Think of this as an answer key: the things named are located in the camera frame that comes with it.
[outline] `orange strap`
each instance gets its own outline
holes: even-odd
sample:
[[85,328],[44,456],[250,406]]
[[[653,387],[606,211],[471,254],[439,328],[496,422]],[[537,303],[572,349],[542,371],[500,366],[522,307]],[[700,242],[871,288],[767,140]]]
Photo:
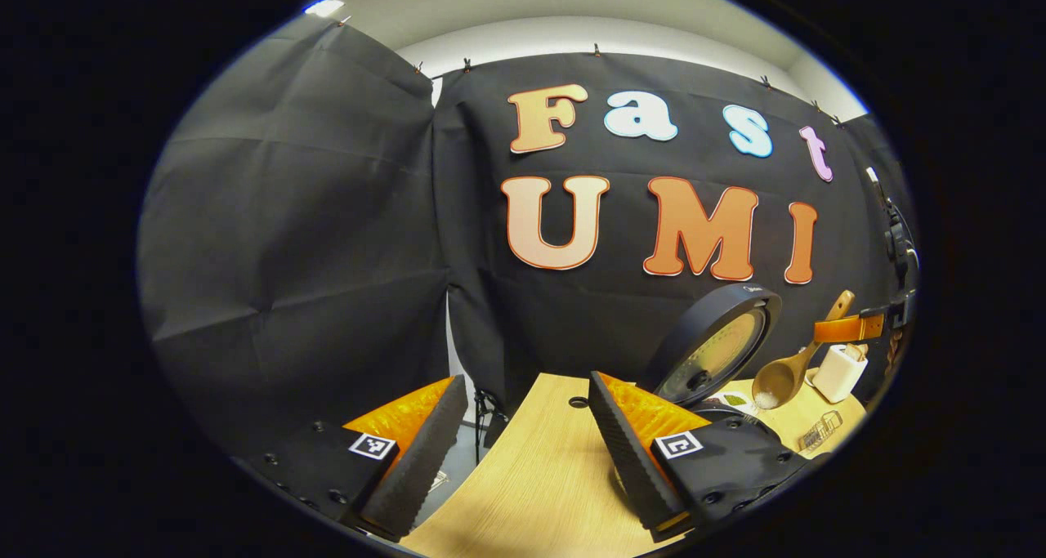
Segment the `orange strap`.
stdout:
[[883,317],[882,314],[863,318],[850,315],[834,321],[818,321],[814,323],[814,341],[839,343],[879,337],[883,335]]

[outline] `orange letter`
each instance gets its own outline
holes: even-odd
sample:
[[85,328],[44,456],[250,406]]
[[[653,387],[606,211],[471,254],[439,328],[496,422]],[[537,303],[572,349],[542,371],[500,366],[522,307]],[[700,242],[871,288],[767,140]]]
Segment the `orange letter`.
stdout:
[[755,271],[749,262],[752,215],[759,204],[755,193],[729,186],[723,191],[712,216],[707,217],[693,186],[682,178],[661,176],[651,180],[646,187],[657,196],[658,222],[657,245],[654,255],[643,262],[644,270],[662,276],[682,272],[683,261],[676,255],[682,240],[695,275],[705,270],[719,245],[720,256],[712,264],[712,276],[721,281],[752,277]]
[[610,189],[601,176],[573,176],[563,187],[574,196],[574,233],[570,243],[548,245],[541,239],[541,197],[552,187],[545,178],[520,176],[501,183],[508,197],[508,247],[535,268],[568,270],[588,262],[599,239],[599,196]]
[[814,253],[817,209],[804,202],[794,202],[788,205],[788,211],[795,221],[795,239],[792,240],[792,263],[784,270],[784,280],[794,285],[804,285],[814,278],[810,260]]
[[[548,101],[552,98],[559,99],[549,107]],[[552,131],[553,118],[563,127],[574,124],[574,106],[565,98],[582,103],[588,98],[588,92],[577,84],[567,84],[517,92],[508,97],[508,102],[516,105],[520,132],[508,144],[514,154],[551,150],[565,143],[567,136]]]

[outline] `blue letter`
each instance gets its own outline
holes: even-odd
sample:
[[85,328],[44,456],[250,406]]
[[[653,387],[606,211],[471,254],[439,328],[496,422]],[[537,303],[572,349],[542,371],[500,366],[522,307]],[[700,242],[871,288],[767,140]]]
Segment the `blue letter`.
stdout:
[[723,109],[723,118],[733,129],[730,132],[730,142],[738,152],[765,158],[774,151],[774,144],[767,135],[770,126],[763,115],[752,109],[729,105]]

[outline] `white ceiling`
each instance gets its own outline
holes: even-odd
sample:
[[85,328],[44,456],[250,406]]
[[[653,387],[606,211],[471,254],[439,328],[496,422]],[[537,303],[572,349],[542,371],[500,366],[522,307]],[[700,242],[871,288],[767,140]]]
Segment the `white ceiling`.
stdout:
[[458,29],[530,17],[585,16],[664,25],[712,39],[788,70],[803,49],[727,0],[341,0],[332,17],[391,49]]

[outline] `round lid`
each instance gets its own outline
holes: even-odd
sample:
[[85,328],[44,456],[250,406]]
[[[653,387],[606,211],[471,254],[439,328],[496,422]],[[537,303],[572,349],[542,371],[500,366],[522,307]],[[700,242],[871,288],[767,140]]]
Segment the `round lid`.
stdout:
[[780,296],[755,283],[709,292],[668,332],[637,385],[677,405],[699,403],[755,355],[780,308]]

